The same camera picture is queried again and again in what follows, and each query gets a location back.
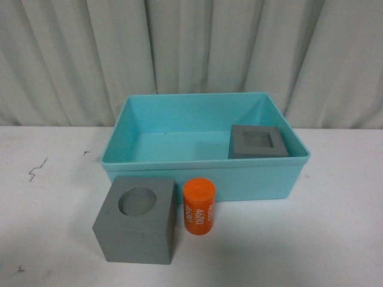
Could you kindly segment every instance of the square hole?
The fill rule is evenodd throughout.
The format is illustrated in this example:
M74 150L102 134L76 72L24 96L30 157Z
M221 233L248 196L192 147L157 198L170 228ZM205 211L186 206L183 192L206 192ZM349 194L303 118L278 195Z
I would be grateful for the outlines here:
M269 132L244 131L245 146L256 146L259 148L273 148L274 144L271 140Z

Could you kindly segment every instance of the gray square frame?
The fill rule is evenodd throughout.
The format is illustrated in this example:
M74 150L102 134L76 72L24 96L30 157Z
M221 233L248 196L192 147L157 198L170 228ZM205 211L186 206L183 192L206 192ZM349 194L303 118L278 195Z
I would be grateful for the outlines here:
M246 143L244 133L267 134L269 146ZM232 125L229 159L288 157L288 152L277 127Z

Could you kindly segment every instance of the gray foam block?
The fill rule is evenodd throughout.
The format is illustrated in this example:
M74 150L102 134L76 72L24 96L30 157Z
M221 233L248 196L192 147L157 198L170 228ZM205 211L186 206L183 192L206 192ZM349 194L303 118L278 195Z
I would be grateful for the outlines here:
M228 158L288 157L277 127L232 125Z
M93 225L109 262L170 264L175 184L164 178L115 178Z

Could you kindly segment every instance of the foam cube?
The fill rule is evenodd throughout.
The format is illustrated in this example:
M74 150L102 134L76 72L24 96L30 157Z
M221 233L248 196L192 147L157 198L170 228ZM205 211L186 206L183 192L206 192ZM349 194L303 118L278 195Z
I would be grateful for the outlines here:
M93 225L105 259L170 264L174 197L173 179L115 178Z

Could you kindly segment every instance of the printed number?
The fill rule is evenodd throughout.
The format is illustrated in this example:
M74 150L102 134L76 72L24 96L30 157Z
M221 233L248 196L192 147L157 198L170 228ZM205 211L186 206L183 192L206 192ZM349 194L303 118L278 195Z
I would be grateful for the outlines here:
M188 205L185 207L185 218L188 222L193 222L192 209Z
M208 221L213 220L213 214L214 214L214 205L212 204L209 206L209 210L208 210Z
M205 217L203 215L203 210L197 209L196 210L196 224L203 224L204 219L205 219Z

